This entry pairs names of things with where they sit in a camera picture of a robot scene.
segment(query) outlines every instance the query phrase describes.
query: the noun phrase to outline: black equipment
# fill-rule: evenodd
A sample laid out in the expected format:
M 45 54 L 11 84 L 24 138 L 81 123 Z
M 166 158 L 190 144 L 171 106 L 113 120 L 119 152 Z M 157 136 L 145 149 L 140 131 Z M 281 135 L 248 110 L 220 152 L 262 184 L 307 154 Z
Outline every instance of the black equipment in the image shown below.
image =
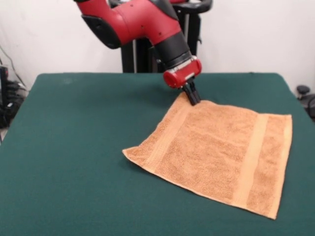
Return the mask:
M 315 120 L 315 93 L 309 94 L 311 89 L 307 86 L 300 85 L 297 87 L 299 93 L 298 100 L 307 112 L 307 114 Z

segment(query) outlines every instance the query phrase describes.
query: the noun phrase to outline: red robot arm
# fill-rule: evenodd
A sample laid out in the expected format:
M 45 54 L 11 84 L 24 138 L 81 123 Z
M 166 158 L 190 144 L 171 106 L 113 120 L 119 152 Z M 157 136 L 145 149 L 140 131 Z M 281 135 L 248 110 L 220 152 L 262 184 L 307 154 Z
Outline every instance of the red robot arm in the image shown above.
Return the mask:
M 201 72 L 200 61 L 191 55 L 175 10 L 168 0 L 131 0 L 110 8 L 106 0 L 74 0 L 93 33 L 108 48 L 117 49 L 146 37 L 167 71 L 165 82 L 183 89 L 195 105 L 193 79 Z

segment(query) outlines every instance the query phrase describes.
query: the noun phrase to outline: table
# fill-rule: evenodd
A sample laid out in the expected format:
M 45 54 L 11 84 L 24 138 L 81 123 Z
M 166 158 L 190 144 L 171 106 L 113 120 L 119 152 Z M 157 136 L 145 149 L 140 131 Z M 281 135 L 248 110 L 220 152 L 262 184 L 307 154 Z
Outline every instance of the table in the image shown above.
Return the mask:
M 0 147 L 1 236 L 312 235 L 315 127 L 278 74 L 202 74 L 203 99 L 292 114 L 276 221 L 199 197 L 130 163 L 179 90 L 161 74 L 40 75 Z

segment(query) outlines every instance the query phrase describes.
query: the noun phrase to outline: red gripper housing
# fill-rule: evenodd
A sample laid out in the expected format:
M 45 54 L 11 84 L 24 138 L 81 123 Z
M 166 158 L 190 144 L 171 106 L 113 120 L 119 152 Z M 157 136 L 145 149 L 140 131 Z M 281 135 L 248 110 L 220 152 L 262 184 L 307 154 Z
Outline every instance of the red gripper housing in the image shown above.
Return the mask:
M 202 65 L 200 60 L 194 59 L 182 68 L 175 67 L 174 69 L 165 71 L 163 77 L 166 84 L 171 88 L 181 88 L 186 84 L 188 79 L 199 75 L 201 70 Z

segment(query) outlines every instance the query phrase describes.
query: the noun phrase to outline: black stand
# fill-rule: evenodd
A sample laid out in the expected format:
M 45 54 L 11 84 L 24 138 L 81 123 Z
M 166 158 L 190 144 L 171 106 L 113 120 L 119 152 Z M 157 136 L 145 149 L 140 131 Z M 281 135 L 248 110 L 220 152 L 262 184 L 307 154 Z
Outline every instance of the black stand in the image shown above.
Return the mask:
M 123 2 L 109 0 L 109 3 L 113 8 Z M 198 42 L 201 42 L 199 14 L 209 11 L 212 3 L 213 0 L 204 0 L 200 3 L 187 1 L 173 4 L 182 31 L 187 36 L 187 44 L 194 56 L 197 55 Z M 124 45 L 121 48 L 121 55 L 124 73 L 162 73 L 165 71 L 163 64 L 155 57 L 154 48 L 146 38 L 137 39 Z

